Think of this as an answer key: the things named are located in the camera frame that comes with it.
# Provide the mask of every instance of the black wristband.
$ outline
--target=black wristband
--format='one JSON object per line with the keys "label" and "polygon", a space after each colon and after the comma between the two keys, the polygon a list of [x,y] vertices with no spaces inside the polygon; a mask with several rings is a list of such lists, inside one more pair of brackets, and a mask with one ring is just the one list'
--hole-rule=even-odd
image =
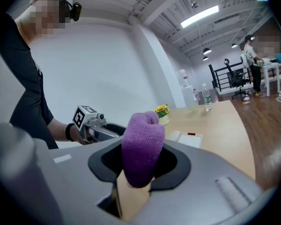
{"label": "black wristband", "polygon": [[74,124],[73,123],[69,123],[66,127],[66,138],[69,142],[74,142],[74,140],[71,138],[71,135],[70,135],[70,128],[73,126]]}

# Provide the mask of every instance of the person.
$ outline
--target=person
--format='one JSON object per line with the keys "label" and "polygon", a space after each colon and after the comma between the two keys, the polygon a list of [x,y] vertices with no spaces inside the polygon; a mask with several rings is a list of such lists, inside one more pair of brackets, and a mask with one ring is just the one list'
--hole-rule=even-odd
{"label": "person", "polygon": [[58,148],[56,141],[85,142],[73,123],[54,119],[44,96],[43,73],[32,58],[29,45],[69,21],[70,7],[65,0],[31,0],[15,20],[7,14],[0,18],[0,54],[25,88],[10,123],[31,137],[44,140],[49,149]]}
{"label": "person", "polygon": [[250,70],[253,76],[253,90],[257,97],[262,96],[262,92],[260,91],[260,83],[261,83],[261,72],[260,66],[258,65],[257,61],[261,61],[264,63],[263,59],[255,53],[252,43],[254,37],[252,35],[247,35],[244,38],[245,46],[244,46],[244,53],[248,58]]}

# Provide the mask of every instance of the wooden floor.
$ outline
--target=wooden floor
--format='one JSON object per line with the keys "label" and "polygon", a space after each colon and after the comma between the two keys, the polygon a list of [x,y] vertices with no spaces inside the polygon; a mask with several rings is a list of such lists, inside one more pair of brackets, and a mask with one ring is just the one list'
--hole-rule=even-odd
{"label": "wooden floor", "polygon": [[270,96],[261,87],[263,97],[252,95],[250,101],[241,101],[234,93],[218,95],[211,90],[212,102],[231,100],[249,136],[255,160],[256,182],[268,189],[277,186],[281,180],[281,103],[276,100],[277,82],[270,83]]}

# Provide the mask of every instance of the black t-shirt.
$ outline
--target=black t-shirt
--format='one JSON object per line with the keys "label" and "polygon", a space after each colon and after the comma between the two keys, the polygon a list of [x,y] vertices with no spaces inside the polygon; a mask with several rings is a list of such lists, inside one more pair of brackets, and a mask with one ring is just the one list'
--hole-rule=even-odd
{"label": "black t-shirt", "polygon": [[37,69],[30,48],[9,15],[0,19],[0,54],[19,82],[26,89],[17,104],[10,123],[27,131],[31,137],[58,148],[47,125],[52,121],[43,90],[43,74]]}

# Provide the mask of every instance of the black office chair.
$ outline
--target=black office chair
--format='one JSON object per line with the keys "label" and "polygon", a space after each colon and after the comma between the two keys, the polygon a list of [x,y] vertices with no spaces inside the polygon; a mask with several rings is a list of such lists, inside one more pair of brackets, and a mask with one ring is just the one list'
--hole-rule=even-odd
{"label": "black office chair", "polygon": [[242,87],[249,82],[249,79],[244,79],[243,69],[232,71],[229,65],[229,59],[225,59],[224,64],[227,66],[229,70],[228,76],[229,76],[230,87],[239,87],[239,91],[232,96],[232,99],[234,99],[234,97],[237,95],[240,95],[242,101],[244,100],[245,97],[249,97],[251,99],[250,93],[246,91],[242,91]]}

